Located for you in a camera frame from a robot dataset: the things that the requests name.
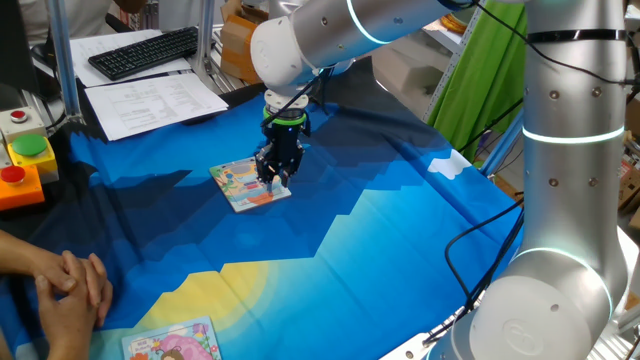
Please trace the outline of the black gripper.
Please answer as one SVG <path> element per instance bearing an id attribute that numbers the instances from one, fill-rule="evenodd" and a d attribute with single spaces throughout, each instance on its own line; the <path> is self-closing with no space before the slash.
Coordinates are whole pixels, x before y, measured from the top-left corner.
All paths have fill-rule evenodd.
<path id="1" fill-rule="evenodd" d="M 303 128 L 302 122 L 284 121 L 273 121 L 265 128 L 267 147 L 263 147 L 254 158 L 258 179 L 269 194 L 277 173 L 280 173 L 281 185 L 288 188 L 291 178 L 298 172 L 305 152 L 298 139 Z"/>

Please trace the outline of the person's left hand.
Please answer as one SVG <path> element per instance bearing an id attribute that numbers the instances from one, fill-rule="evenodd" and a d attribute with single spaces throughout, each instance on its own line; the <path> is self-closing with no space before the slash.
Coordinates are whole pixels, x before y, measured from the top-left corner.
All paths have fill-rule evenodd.
<path id="1" fill-rule="evenodd" d="M 30 250 L 29 255 L 29 273 L 34 277 L 43 275 L 62 293 L 68 294 L 78 284 L 84 283 L 90 303 L 98 309 L 96 326 L 101 328 L 104 325 L 113 300 L 113 285 L 108 279 L 104 263 L 95 253 L 88 258 L 78 258 L 85 268 L 85 275 L 80 280 L 72 277 L 66 255 L 57 255 L 38 247 Z"/>

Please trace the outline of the person's right hand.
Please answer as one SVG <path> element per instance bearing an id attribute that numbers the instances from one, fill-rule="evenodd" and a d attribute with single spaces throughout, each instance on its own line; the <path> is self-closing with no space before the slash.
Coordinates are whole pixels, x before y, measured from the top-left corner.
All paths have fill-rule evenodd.
<path id="1" fill-rule="evenodd" d="M 48 360 L 88 360 L 97 309 L 84 283 L 57 300 L 50 282 L 35 278 L 41 327 L 49 344 Z"/>

